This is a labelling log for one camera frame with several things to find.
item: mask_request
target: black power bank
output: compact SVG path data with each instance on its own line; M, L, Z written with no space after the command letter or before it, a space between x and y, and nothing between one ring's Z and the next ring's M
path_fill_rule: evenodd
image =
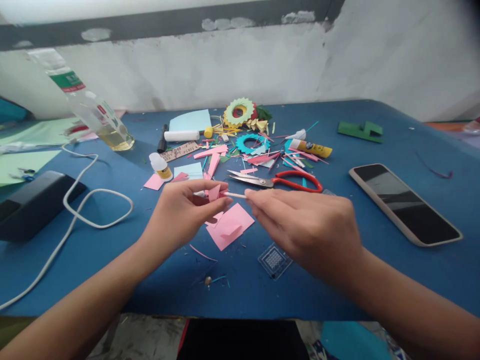
M63 199L75 180L46 171L0 204L0 240L25 242L32 239L65 207ZM72 202L87 187L79 182L68 198Z

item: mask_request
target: red scissor handle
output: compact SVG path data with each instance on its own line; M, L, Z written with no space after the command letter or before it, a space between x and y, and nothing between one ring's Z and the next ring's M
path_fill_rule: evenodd
M305 178L305 179L309 180L312 184L314 184L316 186L316 189L310 189L308 187L298 185L294 182L285 180L283 178L283 177L290 176L290 175L299 176L299 177L302 177L302 178ZM278 174L275 175L275 177L271 181L274 184L276 184L276 183L284 184L284 185L287 185L287 186L289 186L289 187L291 187L295 190L306 191L306 192L309 192L309 193L321 193L324 190L324 187L322 186L322 184L315 177L313 177L312 175L310 175L308 173L300 172L300 171L290 170L290 171L279 172Z

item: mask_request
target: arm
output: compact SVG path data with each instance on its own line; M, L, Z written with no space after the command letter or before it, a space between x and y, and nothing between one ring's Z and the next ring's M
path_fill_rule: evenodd
M228 187L207 180L167 184L140 239L22 331L0 351L0 359L72 359L83 351L143 279L232 203L229 197L209 203L193 195L218 184Z
M282 190L245 195L292 259L399 335L413 358L480 358L480 320L366 250L348 199Z

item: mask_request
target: yellow cap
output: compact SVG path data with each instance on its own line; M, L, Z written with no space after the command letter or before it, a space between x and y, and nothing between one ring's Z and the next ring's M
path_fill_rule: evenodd
M207 139L211 139L212 136L214 135L214 129L213 129L212 127L210 127L210 126L207 127L207 128L205 129L205 131L203 132L203 135L205 135L205 137L206 137Z

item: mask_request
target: white phone case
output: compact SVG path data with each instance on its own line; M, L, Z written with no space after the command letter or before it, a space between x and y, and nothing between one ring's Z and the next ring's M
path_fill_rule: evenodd
M390 208L382 201L382 199L375 193L375 191L372 190L370 186L367 185L365 181L362 180L360 176L357 175L355 172L355 169L359 168L365 168L369 167L372 165L381 165L383 166L391 175L393 175L399 182L401 182L403 185L405 185L412 193L414 193L420 200L422 200L430 209L432 209L439 217L441 217L448 225L450 225L453 229L455 229L459 233L459 237L453 238L450 240L445 240L445 241L439 241L431 244L426 244L424 242L421 242L420 239L398 218L395 213L390 210ZM369 165L363 165L363 166L357 166L352 168L349 172L350 176L357 182L358 185L370 196L370 198L375 202L375 204L378 205L378 207L385 213L385 215L388 216L388 218L396 225L397 228L400 229L400 231L407 237L408 240L410 240L412 243L414 243L417 246L420 247L433 247L441 244L447 244L447 243L452 243L458 240L461 240L464 238L462 233L455 227L453 226L447 219L445 219L442 215L439 214L438 211L436 211L433 207L430 206L424 199L422 199L415 191L413 191L410 186L408 186L406 183L404 183L397 175L395 175L388 167L386 167L383 164L369 164Z

